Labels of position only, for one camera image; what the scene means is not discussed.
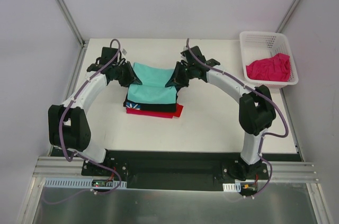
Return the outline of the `teal t shirt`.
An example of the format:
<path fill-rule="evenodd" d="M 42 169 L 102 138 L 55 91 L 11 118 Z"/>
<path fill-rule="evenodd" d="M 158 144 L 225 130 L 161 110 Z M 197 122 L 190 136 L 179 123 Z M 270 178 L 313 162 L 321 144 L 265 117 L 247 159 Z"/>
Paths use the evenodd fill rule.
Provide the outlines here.
<path fill-rule="evenodd" d="M 135 62 L 133 70 L 141 85 L 131 84 L 127 92 L 129 101 L 141 104 L 174 104 L 177 90 L 174 86 L 166 87 L 174 69 L 160 69 Z"/>

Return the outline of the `red t shirt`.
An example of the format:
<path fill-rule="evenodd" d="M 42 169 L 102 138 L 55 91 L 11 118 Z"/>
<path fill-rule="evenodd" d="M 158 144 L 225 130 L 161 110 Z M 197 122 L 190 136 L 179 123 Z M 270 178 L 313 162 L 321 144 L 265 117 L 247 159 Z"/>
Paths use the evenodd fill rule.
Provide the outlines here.
<path fill-rule="evenodd" d="M 179 118 L 182 114 L 184 106 L 177 104 L 175 112 L 157 112 L 157 111 L 144 111 L 139 107 L 126 107 L 127 114 L 135 114 L 135 115 L 145 115 L 149 117 L 158 117 L 158 118 Z"/>

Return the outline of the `black t shirt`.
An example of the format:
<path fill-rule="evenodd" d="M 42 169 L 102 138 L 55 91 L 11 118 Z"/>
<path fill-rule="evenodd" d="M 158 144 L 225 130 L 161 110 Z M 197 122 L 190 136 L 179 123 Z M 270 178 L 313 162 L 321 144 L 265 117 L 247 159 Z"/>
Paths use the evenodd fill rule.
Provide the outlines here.
<path fill-rule="evenodd" d="M 130 101 L 127 97 L 123 103 L 124 107 L 150 112 L 175 112 L 177 103 L 172 104 L 145 104 Z"/>

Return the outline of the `white plastic basket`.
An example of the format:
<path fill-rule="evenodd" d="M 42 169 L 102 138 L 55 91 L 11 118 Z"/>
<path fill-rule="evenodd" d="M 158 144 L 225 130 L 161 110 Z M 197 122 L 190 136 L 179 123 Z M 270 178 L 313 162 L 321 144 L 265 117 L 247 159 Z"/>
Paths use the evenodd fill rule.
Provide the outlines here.
<path fill-rule="evenodd" d="M 284 34 L 243 31 L 239 40 L 244 77 L 248 82 L 270 88 L 298 83 L 295 61 Z"/>

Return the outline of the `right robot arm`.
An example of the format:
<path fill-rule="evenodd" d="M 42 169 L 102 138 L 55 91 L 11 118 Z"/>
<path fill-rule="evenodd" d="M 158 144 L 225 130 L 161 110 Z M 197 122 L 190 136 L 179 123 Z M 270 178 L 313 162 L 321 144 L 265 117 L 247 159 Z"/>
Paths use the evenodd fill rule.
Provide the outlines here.
<path fill-rule="evenodd" d="M 232 97 L 239 105 L 239 124 L 244 130 L 244 143 L 238 162 L 227 168 L 228 175 L 245 181 L 253 177 L 262 164 L 260 159 L 263 136 L 276 118 L 270 90 L 262 85 L 247 89 L 239 78 L 221 70 L 220 62 L 207 60 L 198 46 L 181 52 L 172 76 L 165 84 L 176 89 L 188 87 L 197 78 L 214 85 Z"/>

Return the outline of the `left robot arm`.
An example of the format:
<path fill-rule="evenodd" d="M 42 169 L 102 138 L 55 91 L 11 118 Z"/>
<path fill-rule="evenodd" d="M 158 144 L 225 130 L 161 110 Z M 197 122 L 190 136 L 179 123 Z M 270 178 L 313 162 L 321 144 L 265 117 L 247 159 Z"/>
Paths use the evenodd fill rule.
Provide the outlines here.
<path fill-rule="evenodd" d="M 61 148 L 67 160 L 77 155 L 94 161 L 93 168 L 101 176 L 111 172 L 112 163 L 105 158 L 107 150 L 92 141 L 86 114 L 111 81 L 122 87 L 142 84 L 125 54 L 123 49 L 103 47 L 101 56 L 87 68 L 82 85 L 62 104 L 48 110 L 50 143 Z"/>

